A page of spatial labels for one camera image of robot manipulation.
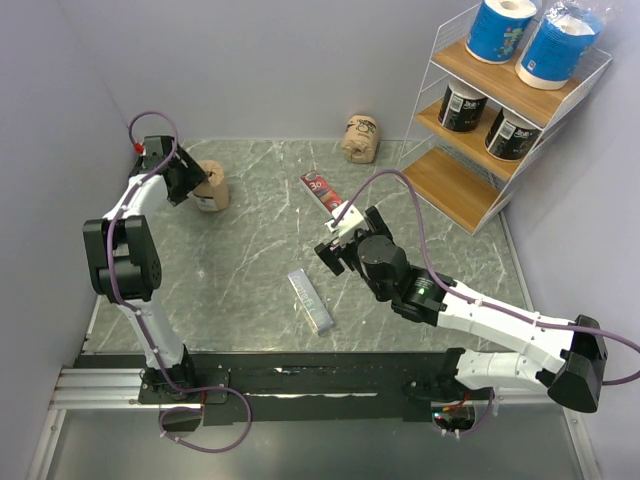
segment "black packaged roll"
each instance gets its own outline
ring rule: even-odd
[[[444,94],[438,121],[447,130],[470,132],[480,123],[487,97],[468,85],[452,79]]]
[[[503,108],[493,122],[484,144],[494,157],[517,161],[529,153],[539,135],[540,130]]]

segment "marble tabletop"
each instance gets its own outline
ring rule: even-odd
[[[196,160],[224,167],[231,203],[200,212],[193,200],[161,207],[150,220],[163,268],[160,295],[170,321],[193,351],[444,351],[450,347],[501,350],[478,337],[415,324],[378,303],[357,273],[335,277],[313,249],[330,238],[329,218],[299,185],[317,169],[347,199],[376,170],[404,167],[401,142],[382,142],[376,162],[346,162],[334,141],[185,142]],[[416,150],[428,148],[423,145]],[[394,178],[380,178],[356,202],[377,205],[395,242],[422,265],[413,204]],[[475,236],[422,202],[428,247],[438,271],[513,305],[522,291],[498,218]],[[296,304],[287,274],[303,268],[335,320],[314,333]],[[119,311],[100,300],[87,350],[140,351]]]

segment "barcode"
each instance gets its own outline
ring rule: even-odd
[[[515,131],[516,131],[516,126],[505,120],[504,122],[502,122],[502,126],[500,127],[500,133],[498,135],[508,140],[511,138],[511,135],[513,135],[513,132]]]
[[[449,108],[454,112],[459,112],[462,108],[462,99],[456,95],[451,95],[451,100],[449,101]]]

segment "toilet paper roll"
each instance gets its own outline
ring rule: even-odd
[[[229,205],[229,187],[224,169],[215,160],[201,160],[198,165],[209,178],[193,190],[198,208],[203,212],[217,212]]]
[[[459,80],[452,79],[442,99],[438,121],[447,130],[470,132],[480,123],[487,97]]]
[[[350,162],[371,163],[379,140],[380,130],[376,121],[365,115],[354,115],[347,124],[342,153]]]
[[[500,110],[484,141],[487,151],[499,160],[524,158],[540,130],[504,108]]]
[[[598,19],[584,11],[573,10],[571,15],[545,15],[516,63],[518,77],[527,85],[541,90],[564,87],[580,57],[598,38],[601,28]]]
[[[513,56],[539,0],[484,0],[467,38],[467,51],[486,63],[506,63]]]

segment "brown package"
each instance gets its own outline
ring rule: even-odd
[[[376,155],[380,131],[376,121],[365,115],[354,115],[342,141],[344,157],[353,163],[371,163]]]
[[[224,170],[215,160],[201,160],[198,165],[207,172],[209,179],[193,190],[198,208],[203,212],[217,212],[229,205],[229,187]]]

